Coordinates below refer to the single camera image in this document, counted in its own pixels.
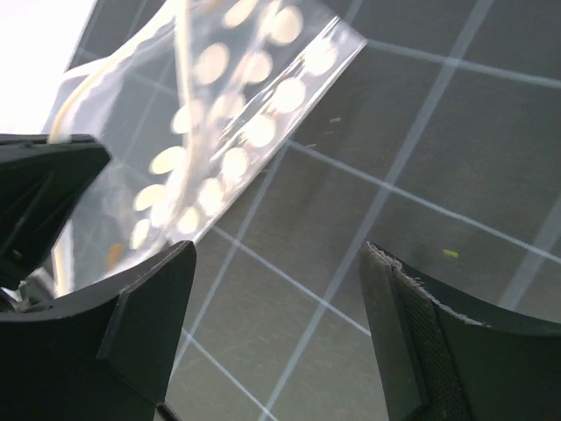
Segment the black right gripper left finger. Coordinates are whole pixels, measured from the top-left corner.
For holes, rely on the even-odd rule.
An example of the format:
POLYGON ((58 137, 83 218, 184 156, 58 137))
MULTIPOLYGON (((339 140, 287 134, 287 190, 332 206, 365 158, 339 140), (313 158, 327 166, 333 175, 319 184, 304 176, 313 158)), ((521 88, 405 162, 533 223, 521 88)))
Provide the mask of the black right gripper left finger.
POLYGON ((2 419, 153 419, 194 272, 195 246, 181 241, 109 279, 4 313, 2 419))

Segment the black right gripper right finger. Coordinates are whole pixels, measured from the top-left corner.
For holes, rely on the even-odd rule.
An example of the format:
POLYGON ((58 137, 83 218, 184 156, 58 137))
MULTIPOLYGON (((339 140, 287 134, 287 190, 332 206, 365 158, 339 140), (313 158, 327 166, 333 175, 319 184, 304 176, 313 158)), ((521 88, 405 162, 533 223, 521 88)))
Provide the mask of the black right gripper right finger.
POLYGON ((370 242, 359 276, 390 419, 559 419, 559 324, 479 300, 370 242))

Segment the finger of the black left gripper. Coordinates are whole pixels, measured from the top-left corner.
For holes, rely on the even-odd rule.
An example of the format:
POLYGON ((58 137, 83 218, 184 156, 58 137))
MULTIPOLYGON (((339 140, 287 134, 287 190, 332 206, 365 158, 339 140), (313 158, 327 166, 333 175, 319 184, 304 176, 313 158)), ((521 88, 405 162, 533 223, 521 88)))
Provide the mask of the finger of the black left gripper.
POLYGON ((1 136, 1 286, 17 289, 39 267, 89 185, 110 162, 89 135, 1 136))

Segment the clear dotted zip bag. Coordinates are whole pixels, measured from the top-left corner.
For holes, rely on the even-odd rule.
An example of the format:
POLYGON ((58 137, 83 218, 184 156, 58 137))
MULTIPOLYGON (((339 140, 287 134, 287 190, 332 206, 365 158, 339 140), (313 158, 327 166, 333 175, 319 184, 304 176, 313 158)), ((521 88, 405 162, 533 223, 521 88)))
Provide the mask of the clear dotted zip bag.
POLYGON ((166 1, 68 70, 48 137, 90 134, 111 161, 53 247, 54 295, 199 240, 365 46, 318 1, 166 1))

